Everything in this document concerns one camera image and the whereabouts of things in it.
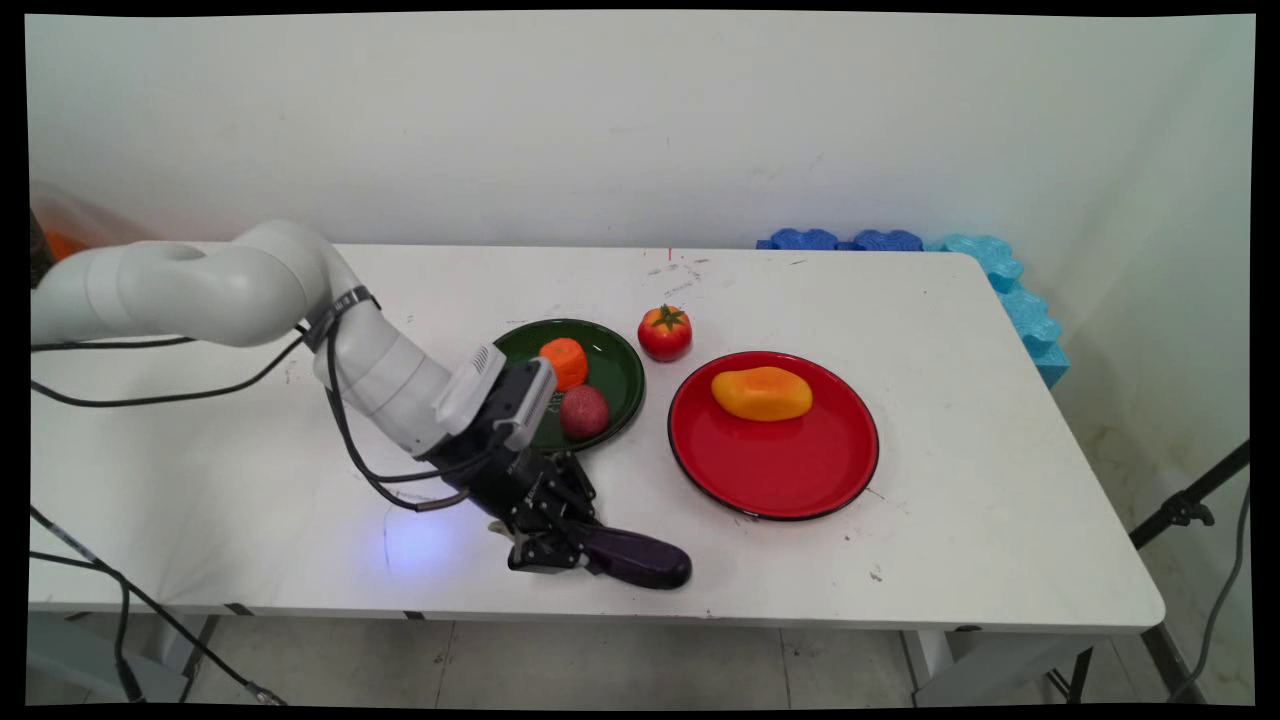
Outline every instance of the tomato stem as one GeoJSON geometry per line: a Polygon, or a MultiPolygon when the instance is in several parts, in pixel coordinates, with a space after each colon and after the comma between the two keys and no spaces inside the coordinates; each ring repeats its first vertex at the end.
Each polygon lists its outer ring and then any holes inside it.
{"type": "Polygon", "coordinates": [[[662,316],[653,322],[653,327],[657,328],[658,325],[667,325],[667,329],[669,331],[672,325],[684,325],[685,322],[680,319],[684,314],[684,310],[672,311],[671,307],[667,307],[667,305],[663,304],[662,316]]]}

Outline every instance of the light blue foam block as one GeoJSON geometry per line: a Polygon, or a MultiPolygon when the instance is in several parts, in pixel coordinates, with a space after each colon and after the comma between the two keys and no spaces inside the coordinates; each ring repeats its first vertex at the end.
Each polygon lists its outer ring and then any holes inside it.
{"type": "Polygon", "coordinates": [[[1062,325],[1048,316],[1048,302],[1028,292],[1023,283],[1014,281],[1009,292],[1000,292],[997,296],[1032,357],[1043,355],[1062,336],[1062,325]]]}
{"type": "Polygon", "coordinates": [[[1041,379],[1044,380],[1050,388],[1057,384],[1057,380],[1062,379],[1066,374],[1066,369],[1071,366],[1071,361],[1066,359],[1066,354],[1055,342],[1046,350],[1039,357],[1033,357],[1036,361],[1036,369],[1041,373],[1041,379]]]}
{"type": "Polygon", "coordinates": [[[943,252],[964,252],[978,260],[996,292],[1009,292],[1023,275],[1023,264],[1014,259],[1009,243],[989,234],[950,234],[942,238],[943,252]]]}

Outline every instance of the green plate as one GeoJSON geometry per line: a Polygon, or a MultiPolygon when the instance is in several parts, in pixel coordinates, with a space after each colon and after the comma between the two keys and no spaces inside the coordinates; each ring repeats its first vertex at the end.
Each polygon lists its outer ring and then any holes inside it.
{"type": "Polygon", "coordinates": [[[495,340],[494,345],[507,356],[507,366],[511,368],[538,357],[538,351],[558,337],[576,340],[586,352],[586,384],[604,393],[609,404],[609,424],[600,434],[581,442],[566,438],[559,427],[559,404],[564,393],[557,392],[547,404],[532,447],[541,452],[577,452],[607,441],[631,421],[644,400],[644,366],[636,351],[618,333],[586,320],[538,320],[520,325],[495,340]]]}

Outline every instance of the plate rim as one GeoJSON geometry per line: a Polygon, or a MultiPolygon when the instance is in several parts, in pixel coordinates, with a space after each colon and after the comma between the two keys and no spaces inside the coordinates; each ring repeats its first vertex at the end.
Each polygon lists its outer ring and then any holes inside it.
{"type": "Polygon", "coordinates": [[[644,363],[640,360],[640,354],[636,352],[635,347],[631,347],[631,343],[627,342],[627,338],[625,338],[621,334],[618,334],[617,331],[614,331],[613,328],[602,325],[600,323],[594,323],[591,320],[584,320],[581,318],[545,318],[543,320],[530,320],[530,322],[527,322],[527,323],[525,323],[522,325],[517,325],[517,327],[511,328],[509,331],[502,333],[502,337],[499,337],[498,340],[493,341],[493,345],[494,345],[494,347],[498,347],[499,342],[509,338],[512,334],[515,334],[515,333],[517,333],[517,332],[520,332],[520,331],[522,331],[525,328],[532,328],[532,327],[540,327],[540,325],[552,325],[552,324],[557,324],[557,323],[577,323],[580,325],[590,325],[593,328],[604,331],[608,334],[612,334],[613,337],[618,338],[618,342],[621,342],[622,346],[626,347],[631,352],[631,357],[632,357],[632,360],[635,360],[636,369],[640,370],[640,395],[636,398],[635,404],[631,406],[631,410],[626,414],[626,416],[623,416],[623,418],[621,418],[618,420],[618,424],[612,430],[603,432],[603,433],[600,433],[600,434],[598,434],[595,437],[590,437],[590,438],[588,438],[588,439],[585,439],[582,442],[577,442],[577,443],[570,445],[567,447],[561,447],[561,448],[557,448],[557,450],[544,450],[544,448],[535,447],[534,443],[529,445],[529,447],[532,447],[534,450],[538,450],[539,452],[561,452],[561,451],[564,451],[564,450],[567,450],[570,452],[581,452],[584,450],[595,447],[596,445],[600,445],[602,442],[612,438],[613,436],[616,436],[620,432],[622,432],[622,428],[625,428],[628,424],[631,424],[631,420],[634,420],[635,416],[636,416],[636,414],[640,413],[640,406],[644,405],[645,395],[649,391],[649,380],[648,380],[648,378],[645,378],[644,363]]]}
{"type": "Polygon", "coordinates": [[[733,510],[736,512],[741,512],[742,515],[746,515],[749,518],[759,518],[762,520],[773,520],[773,521],[777,521],[777,523],[800,523],[803,520],[815,520],[818,518],[826,518],[827,515],[831,515],[832,512],[838,512],[840,510],[844,510],[845,507],[849,507],[850,503],[852,503],[855,500],[858,500],[859,497],[861,497],[861,495],[864,492],[867,492],[867,488],[872,487],[872,480],[876,479],[876,470],[879,469],[879,451],[881,451],[879,425],[876,424],[876,415],[872,414],[872,409],[867,406],[867,401],[863,400],[863,396],[858,395],[858,391],[854,389],[854,386],[851,386],[847,382],[845,382],[845,378],[841,378],[836,373],[832,373],[829,368],[827,368],[824,365],[820,365],[818,363],[814,363],[813,360],[809,360],[808,357],[801,357],[801,356],[795,355],[792,352],[782,352],[781,350],[741,350],[739,352],[728,352],[728,354],[721,355],[718,357],[712,357],[710,360],[703,363],[696,369],[694,369],[692,373],[689,373],[689,377],[686,377],[680,383],[680,386],[676,388],[676,392],[671,396],[671,406],[667,407],[667,445],[671,446],[671,455],[672,455],[672,457],[676,459],[676,465],[680,466],[680,471],[684,473],[685,478],[687,478],[689,482],[692,483],[692,486],[695,488],[698,488],[703,495],[705,495],[707,497],[714,500],[719,505],[723,505],[724,507],[728,507],[730,510],[733,510]],[[823,510],[822,512],[814,512],[814,514],[810,514],[810,515],[767,515],[767,514],[763,514],[763,512],[753,512],[753,511],[746,510],[744,507],[739,507],[739,506],[733,505],[732,502],[724,501],[724,500],[714,496],[709,489],[707,489],[705,487],[703,487],[703,484],[700,482],[698,482],[698,479],[694,477],[694,474],[689,471],[689,468],[685,466],[685,461],[681,460],[680,452],[676,450],[676,438],[675,438],[675,436],[672,434],[672,430],[671,430],[672,421],[673,421],[673,418],[675,418],[675,411],[676,411],[676,400],[680,398],[680,392],[682,389],[685,389],[685,386],[689,384],[689,380],[691,380],[694,378],[694,375],[696,375],[698,373],[703,372],[703,368],[705,368],[707,365],[710,365],[712,363],[716,363],[718,360],[723,360],[724,357],[732,357],[735,355],[751,355],[751,354],[758,354],[758,352],[768,352],[768,354],[772,354],[772,355],[783,355],[783,356],[787,356],[787,357],[795,357],[796,360],[803,360],[805,363],[809,363],[810,365],[814,365],[817,368],[822,368],[823,370],[831,373],[831,375],[833,378],[836,378],[837,380],[840,380],[841,384],[844,384],[845,387],[847,387],[849,392],[854,393],[854,397],[856,397],[858,402],[861,404],[863,410],[867,410],[867,418],[870,419],[870,421],[872,421],[872,434],[876,437],[876,459],[872,461],[872,471],[867,477],[867,484],[864,484],[861,487],[861,489],[859,489],[852,496],[850,496],[849,500],[846,500],[845,502],[841,502],[840,505],[837,505],[836,507],[832,507],[831,510],[823,510]]]}

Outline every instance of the blue foam block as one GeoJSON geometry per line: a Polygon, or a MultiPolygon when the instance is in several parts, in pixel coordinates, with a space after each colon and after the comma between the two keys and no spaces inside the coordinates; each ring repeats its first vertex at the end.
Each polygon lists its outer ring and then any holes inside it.
{"type": "Polygon", "coordinates": [[[964,252],[978,260],[996,292],[1009,292],[1023,275],[1023,264],[1014,259],[1009,243],[992,237],[950,234],[942,240],[943,252],[964,252]]]}
{"type": "Polygon", "coordinates": [[[800,232],[795,228],[782,228],[769,240],[755,242],[756,250],[852,250],[851,242],[841,242],[838,237],[819,228],[800,232]]]}
{"type": "Polygon", "coordinates": [[[906,231],[863,231],[851,241],[854,250],[888,250],[897,252],[922,252],[924,243],[919,237],[906,231]]]}
{"type": "Polygon", "coordinates": [[[1066,359],[1066,354],[1055,342],[1046,350],[1039,357],[1034,357],[1036,369],[1041,372],[1041,379],[1044,380],[1050,388],[1057,384],[1057,380],[1062,379],[1066,374],[1066,369],[1071,366],[1071,361],[1066,359]]]}
{"type": "Polygon", "coordinates": [[[1014,322],[1018,337],[1023,338],[1027,352],[1039,357],[1048,351],[1062,334],[1062,325],[1048,316],[1048,302],[1043,297],[1028,292],[1023,283],[1014,281],[1009,292],[997,293],[1005,313],[1014,322]]]}

